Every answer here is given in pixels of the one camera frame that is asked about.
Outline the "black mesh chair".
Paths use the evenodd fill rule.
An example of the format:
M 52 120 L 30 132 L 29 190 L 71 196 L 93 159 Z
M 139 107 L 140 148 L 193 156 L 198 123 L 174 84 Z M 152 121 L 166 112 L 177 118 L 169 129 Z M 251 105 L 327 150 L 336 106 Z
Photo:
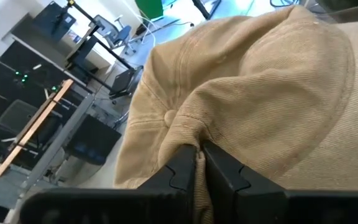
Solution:
M 0 129 L 17 136 L 33 118 L 37 110 L 38 108 L 22 100 L 13 101 L 0 116 Z M 52 111 L 27 141 L 27 144 L 37 149 L 45 146 L 61 126 L 61 118 L 60 114 Z

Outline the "black stand base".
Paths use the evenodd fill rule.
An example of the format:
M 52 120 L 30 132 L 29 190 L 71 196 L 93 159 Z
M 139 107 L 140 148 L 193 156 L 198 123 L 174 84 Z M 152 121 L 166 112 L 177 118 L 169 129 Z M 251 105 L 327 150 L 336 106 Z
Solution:
M 191 0 L 202 16 L 208 21 L 212 18 L 222 0 Z

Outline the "green box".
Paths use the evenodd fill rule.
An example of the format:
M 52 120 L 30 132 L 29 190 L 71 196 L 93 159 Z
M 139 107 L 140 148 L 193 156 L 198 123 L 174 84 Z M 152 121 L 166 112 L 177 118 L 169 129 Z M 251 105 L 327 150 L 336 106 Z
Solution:
M 163 16 L 162 0 L 135 0 L 141 15 L 147 19 L 156 19 Z

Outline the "blue office chair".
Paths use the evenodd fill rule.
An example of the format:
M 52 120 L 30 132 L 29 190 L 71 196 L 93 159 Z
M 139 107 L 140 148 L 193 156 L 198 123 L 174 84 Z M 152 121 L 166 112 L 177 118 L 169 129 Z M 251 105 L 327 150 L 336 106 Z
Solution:
M 118 16 L 114 22 L 117 22 L 120 25 L 118 28 L 112 22 L 108 21 L 101 15 L 97 15 L 93 18 L 93 20 L 88 24 L 89 27 L 97 26 L 98 29 L 96 33 L 98 33 L 103 39 L 98 40 L 98 44 L 103 47 L 107 47 L 110 50 L 117 49 L 119 47 L 125 46 L 127 50 L 124 52 L 128 55 L 128 50 L 130 49 L 133 53 L 136 53 L 136 49 L 131 45 L 131 26 L 124 26 L 121 22 L 122 15 Z

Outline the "black metal frame stand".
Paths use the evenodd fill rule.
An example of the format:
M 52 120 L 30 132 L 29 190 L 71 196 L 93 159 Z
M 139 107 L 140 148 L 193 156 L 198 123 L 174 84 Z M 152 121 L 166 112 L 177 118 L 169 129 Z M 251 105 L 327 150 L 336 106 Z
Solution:
M 67 0 L 67 5 L 62 8 L 60 11 L 60 14 L 56 16 L 56 19 L 53 22 L 53 29 L 52 33 L 55 33 L 57 31 L 57 28 L 65 22 L 65 19 L 68 18 L 68 10 L 69 8 L 74 7 L 79 12 L 82 13 L 85 17 L 89 19 L 89 22 L 93 20 L 94 17 L 91 17 L 84 9 L 82 9 L 75 0 Z M 75 45 L 74 49 L 68 54 L 66 57 L 66 64 L 65 68 L 67 70 L 71 70 L 74 67 L 81 68 L 81 63 L 85 61 L 86 56 L 92 51 L 93 47 L 98 44 L 98 40 L 104 41 L 104 39 L 96 33 L 96 30 L 98 29 L 97 26 L 89 27 L 86 34 L 79 40 L 79 42 Z M 107 50 L 117 61 L 119 61 L 123 66 L 127 68 L 127 70 L 133 70 L 136 67 L 131 66 L 127 61 L 124 60 L 124 58 L 120 57 L 118 54 L 116 54 L 113 50 L 108 49 L 107 47 L 103 47 L 105 50 Z M 106 84 L 104 81 L 99 79 L 98 77 L 94 76 L 90 71 L 87 69 L 83 70 L 86 73 L 87 77 L 92 78 L 93 80 L 96 80 L 99 84 L 106 87 L 109 92 L 111 90 L 112 85 Z

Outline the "black box on floor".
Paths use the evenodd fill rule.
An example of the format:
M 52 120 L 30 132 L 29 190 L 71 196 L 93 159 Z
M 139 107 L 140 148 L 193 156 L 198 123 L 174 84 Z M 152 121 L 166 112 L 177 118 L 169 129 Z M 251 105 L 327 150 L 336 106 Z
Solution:
M 115 129 L 86 115 L 65 152 L 92 165 L 102 166 L 120 137 L 121 133 Z

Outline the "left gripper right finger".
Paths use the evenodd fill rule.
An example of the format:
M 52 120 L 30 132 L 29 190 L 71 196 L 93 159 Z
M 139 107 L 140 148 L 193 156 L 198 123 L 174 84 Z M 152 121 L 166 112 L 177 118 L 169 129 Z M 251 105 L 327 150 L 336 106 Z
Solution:
M 289 190 L 203 141 L 215 224 L 358 224 L 358 191 Z

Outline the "black equipment with green lights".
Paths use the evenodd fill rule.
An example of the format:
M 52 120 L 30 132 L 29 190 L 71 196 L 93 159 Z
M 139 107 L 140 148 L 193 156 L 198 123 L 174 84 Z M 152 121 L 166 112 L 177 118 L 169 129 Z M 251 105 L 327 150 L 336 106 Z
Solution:
M 56 90 L 69 76 L 19 42 L 0 57 L 0 95 L 9 101 L 20 99 L 39 107 L 45 92 Z

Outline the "light wooden plank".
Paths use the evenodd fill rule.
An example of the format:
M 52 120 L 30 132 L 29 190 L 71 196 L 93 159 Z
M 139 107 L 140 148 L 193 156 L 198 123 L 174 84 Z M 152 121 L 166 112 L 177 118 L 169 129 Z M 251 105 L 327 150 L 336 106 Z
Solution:
M 39 129 L 46 117 L 51 113 L 59 100 L 73 84 L 73 80 L 68 79 L 62 82 L 60 89 L 52 93 L 37 110 L 33 118 L 26 124 L 24 129 L 16 136 L 14 142 L 8 148 L 8 155 L 0 163 L 0 176 L 6 171 L 15 157 L 20 153 L 27 141 Z

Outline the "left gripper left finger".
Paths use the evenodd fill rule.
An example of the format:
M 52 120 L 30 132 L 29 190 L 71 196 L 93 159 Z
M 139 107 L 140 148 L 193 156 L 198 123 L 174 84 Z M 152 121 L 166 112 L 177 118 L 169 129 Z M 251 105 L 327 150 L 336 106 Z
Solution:
M 37 193 L 21 224 L 187 224 L 192 221 L 196 148 L 180 146 L 137 189 L 59 188 Z

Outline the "grey metal table leg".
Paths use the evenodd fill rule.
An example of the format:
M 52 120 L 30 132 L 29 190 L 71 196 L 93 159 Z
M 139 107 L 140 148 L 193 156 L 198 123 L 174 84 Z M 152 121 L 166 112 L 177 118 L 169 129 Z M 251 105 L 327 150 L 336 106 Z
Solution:
M 56 138 L 52 141 L 51 145 L 47 148 L 43 156 L 38 163 L 32 169 L 21 185 L 21 194 L 27 193 L 30 188 L 37 183 L 37 181 L 44 176 L 46 170 L 50 167 L 52 159 L 62 147 L 65 140 L 69 137 L 70 133 L 74 130 L 74 127 L 80 122 L 83 115 L 87 112 L 89 107 L 94 101 L 95 95 L 88 94 L 84 100 L 77 107 L 67 123 L 62 127 L 62 130 L 57 134 Z

